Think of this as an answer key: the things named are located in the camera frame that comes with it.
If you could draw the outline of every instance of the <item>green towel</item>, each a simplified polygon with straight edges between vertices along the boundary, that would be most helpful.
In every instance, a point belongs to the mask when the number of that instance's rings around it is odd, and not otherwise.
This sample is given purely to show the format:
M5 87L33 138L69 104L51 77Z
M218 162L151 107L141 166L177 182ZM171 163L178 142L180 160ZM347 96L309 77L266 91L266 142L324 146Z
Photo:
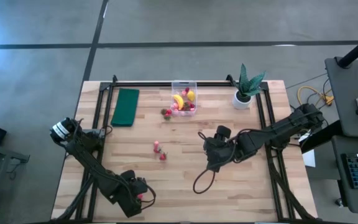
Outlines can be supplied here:
M131 127L134 124L139 90L120 88L111 126Z

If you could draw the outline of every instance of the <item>plastic bin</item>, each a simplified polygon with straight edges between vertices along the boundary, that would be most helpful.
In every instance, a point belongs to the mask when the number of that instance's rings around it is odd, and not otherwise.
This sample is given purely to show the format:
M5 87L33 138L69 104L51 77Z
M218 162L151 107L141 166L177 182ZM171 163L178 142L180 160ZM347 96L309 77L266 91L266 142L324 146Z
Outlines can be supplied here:
M194 92L195 94L195 99L191 102L194 104L194 111L175 111L172 107L172 105L174 103L176 103L176 101L173 99L173 96L178 94L180 96L182 91L185 90L186 88L189 88L191 91ZM187 96L182 96L183 101L184 102L188 102L190 101ZM172 100L171 100L171 110L172 110L172 114L174 116L194 116L196 114L197 111L197 82L195 81L189 81L189 80L174 80L172 82Z

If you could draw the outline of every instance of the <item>gray floor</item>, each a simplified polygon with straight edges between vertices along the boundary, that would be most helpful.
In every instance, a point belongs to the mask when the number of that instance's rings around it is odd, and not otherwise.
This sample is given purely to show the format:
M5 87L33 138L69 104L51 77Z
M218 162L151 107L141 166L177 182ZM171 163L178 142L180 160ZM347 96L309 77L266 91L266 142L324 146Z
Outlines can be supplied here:
M0 0L0 44L91 43L102 0ZM358 40L358 0L133 0L110 1L100 43L169 41ZM291 86L324 74L324 59L354 46L204 47L98 49L90 80L222 80L267 71L267 79ZM0 223L49 219L63 149L48 136L53 123L73 116L89 49L0 50L0 127L4 147L31 154L6 180ZM322 90L324 75L302 85ZM297 89L287 90L298 106ZM310 92L303 92L302 100ZM322 109L332 123L335 105ZM336 183L310 179L320 218L358 223L358 214L337 208Z

